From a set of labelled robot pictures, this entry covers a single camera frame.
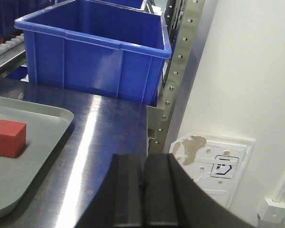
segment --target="blue plastic bin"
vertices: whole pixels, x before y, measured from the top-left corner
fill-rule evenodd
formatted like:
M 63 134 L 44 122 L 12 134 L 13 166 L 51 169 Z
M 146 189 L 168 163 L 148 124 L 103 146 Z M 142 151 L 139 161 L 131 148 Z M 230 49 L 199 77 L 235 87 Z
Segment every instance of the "blue plastic bin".
M 137 10 L 144 10 L 147 3 L 147 0 L 96 0 L 96 1 L 104 1 Z
M 17 31 L 14 20 L 51 6 L 55 0 L 0 0 L 0 38 Z
M 30 82 L 150 104 L 171 57 L 161 16 L 69 0 L 15 20 Z

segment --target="metal surface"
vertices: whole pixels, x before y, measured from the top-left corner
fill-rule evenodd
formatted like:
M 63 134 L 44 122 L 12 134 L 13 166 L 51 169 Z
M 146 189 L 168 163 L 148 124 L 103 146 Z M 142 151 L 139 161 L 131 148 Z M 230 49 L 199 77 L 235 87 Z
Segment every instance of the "metal surface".
M 25 47 L 21 42 L 0 55 L 0 76 L 7 76 L 25 62 Z
M 180 86 L 187 68 L 190 57 L 190 52 L 195 40 L 195 35 L 198 30 L 201 13 L 203 10 L 205 0 L 188 0 L 182 4 L 182 10 L 175 8 L 173 12 L 178 11 L 179 14 L 173 13 L 174 19 L 171 21 L 170 27 L 173 26 L 173 21 L 177 19 L 179 25 L 177 26 L 176 34 L 169 34 L 175 37 L 172 44 L 174 52 L 172 59 L 168 66 L 168 73 L 165 76 L 163 98 L 165 102 L 165 110 L 161 119 L 161 131 L 156 132 L 156 139 L 151 140 L 149 146 L 150 153 L 162 153 L 166 136 L 169 130 L 170 122 L 174 107 L 176 105 Z
M 146 155 L 146 106 L 0 77 L 0 96 L 65 108 L 74 121 L 0 228 L 71 228 L 113 153 Z
M 0 97 L 0 120 L 27 124 L 21 155 L 0 156 L 0 218 L 16 206 L 73 118 L 66 109 Z

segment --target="red cube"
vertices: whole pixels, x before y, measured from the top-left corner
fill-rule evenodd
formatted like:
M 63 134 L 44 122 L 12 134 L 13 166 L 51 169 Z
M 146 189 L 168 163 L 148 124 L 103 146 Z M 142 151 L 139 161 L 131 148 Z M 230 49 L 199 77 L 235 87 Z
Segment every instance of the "red cube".
M 16 158 L 26 143 L 27 124 L 0 120 L 0 156 Z

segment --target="perforated metal upright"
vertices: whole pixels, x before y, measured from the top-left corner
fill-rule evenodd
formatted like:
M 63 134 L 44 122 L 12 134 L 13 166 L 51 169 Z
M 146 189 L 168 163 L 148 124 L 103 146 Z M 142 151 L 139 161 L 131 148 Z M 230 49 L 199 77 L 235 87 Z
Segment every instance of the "perforated metal upright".
M 183 79 L 188 68 L 192 68 L 194 73 L 191 73 L 189 79 L 191 86 L 199 64 L 201 53 L 206 42 L 210 24 L 216 8 L 216 2 L 208 2 L 212 4 L 212 9 L 206 13 L 203 28 L 199 28 L 200 19 L 207 0 L 168 0 L 165 10 L 165 19 L 169 31 L 170 42 L 173 50 L 173 56 L 167 63 L 167 69 L 163 75 L 162 84 L 160 87 L 160 96 L 158 100 L 161 106 L 161 116 L 159 126 L 153 127 L 153 139 L 149 140 L 149 153 L 162 153 L 169 151 L 170 144 L 176 139 L 180 127 L 181 119 L 191 90 L 190 86 L 184 85 Z M 193 45 L 196 43 L 196 34 L 202 34 L 203 41 L 199 41 L 198 46 L 202 46 L 196 56 L 193 52 Z M 187 98 L 180 97 L 180 88 L 186 87 Z M 179 103 L 181 107 L 174 113 L 176 105 Z M 154 121 L 154 108 L 148 107 L 148 121 Z

